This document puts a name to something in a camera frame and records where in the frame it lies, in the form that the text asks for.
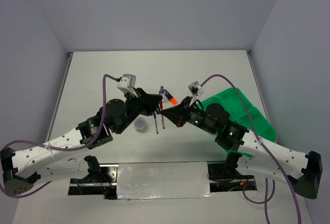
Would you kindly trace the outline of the red pen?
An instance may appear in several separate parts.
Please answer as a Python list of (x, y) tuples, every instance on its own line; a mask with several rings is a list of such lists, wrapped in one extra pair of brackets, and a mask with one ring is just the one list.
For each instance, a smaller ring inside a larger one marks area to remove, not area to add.
[(162, 129), (164, 130), (166, 127), (165, 127), (165, 122), (164, 122), (164, 116), (162, 114), (162, 110), (163, 110), (163, 102), (162, 101), (160, 101), (160, 103), (159, 103), (159, 108), (160, 108), (160, 114), (161, 114)]

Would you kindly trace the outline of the blue ballpoint pen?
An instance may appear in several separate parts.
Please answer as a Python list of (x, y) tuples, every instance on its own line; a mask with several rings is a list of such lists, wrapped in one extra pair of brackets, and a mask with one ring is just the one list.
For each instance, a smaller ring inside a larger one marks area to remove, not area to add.
[(159, 134), (158, 124), (157, 124), (157, 114), (156, 112), (153, 112), (154, 122), (155, 122), (155, 130), (156, 134)]

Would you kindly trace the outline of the orange cap highlighter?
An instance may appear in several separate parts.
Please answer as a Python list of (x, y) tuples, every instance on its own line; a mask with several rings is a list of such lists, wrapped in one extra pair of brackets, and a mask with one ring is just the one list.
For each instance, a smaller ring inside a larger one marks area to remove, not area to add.
[(170, 103), (172, 105), (176, 105), (177, 104), (177, 100), (167, 90), (165, 90), (165, 96), (170, 101)]

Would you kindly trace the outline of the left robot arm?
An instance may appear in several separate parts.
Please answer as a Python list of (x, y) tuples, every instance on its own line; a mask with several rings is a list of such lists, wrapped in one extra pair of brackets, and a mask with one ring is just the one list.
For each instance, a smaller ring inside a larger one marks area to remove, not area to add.
[(159, 107), (162, 96), (134, 89), (135, 96), (126, 100), (104, 102), (99, 112), (69, 132), (45, 143), (31, 142), (31, 148), (14, 150), (6, 145), (1, 150), (3, 182), (1, 191), (9, 197), (23, 198), (34, 194), (34, 184), (44, 186), (65, 178), (97, 181), (102, 175), (95, 156), (78, 159), (75, 154), (105, 145), (113, 134), (122, 134), (139, 116), (151, 116)]

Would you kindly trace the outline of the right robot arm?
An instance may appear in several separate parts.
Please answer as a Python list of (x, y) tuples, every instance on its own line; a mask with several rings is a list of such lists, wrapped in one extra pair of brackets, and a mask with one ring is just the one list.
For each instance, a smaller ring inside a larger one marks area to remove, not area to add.
[(200, 109), (190, 102), (191, 98), (186, 97), (179, 105), (162, 110), (161, 114), (177, 127), (190, 123), (215, 134), (215, 142), (221, 148), (232, 150), (224, 165), (224, 172), (229, 178), (238, 175), (263, 177), (289, 183), (302, 197), (317, 198), (322, 175), (319, 153), (298, 152), (262, 137), (257, 138), (252, 130), (231, 121), (229, 112), (218, 103)]

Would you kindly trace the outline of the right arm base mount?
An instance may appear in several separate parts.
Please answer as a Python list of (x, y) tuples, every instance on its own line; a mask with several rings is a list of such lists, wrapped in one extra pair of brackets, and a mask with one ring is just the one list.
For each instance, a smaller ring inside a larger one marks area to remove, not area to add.
[(224, 163), (208, 163), (207, 178), (211, 193), (257, 190), (255, 179), (251, 175), (229, 175), (224, 169)]

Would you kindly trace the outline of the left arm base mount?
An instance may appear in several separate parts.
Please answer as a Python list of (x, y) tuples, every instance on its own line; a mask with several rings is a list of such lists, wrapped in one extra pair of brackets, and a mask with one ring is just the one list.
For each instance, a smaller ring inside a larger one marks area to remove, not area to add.
[(70, 179), (68, 195), (69, 196), (102, 196), (106, 200), (116, 200), (117, 197), (117, 179), (118, 164), (100, 164), (101, 174), (88, 180)]

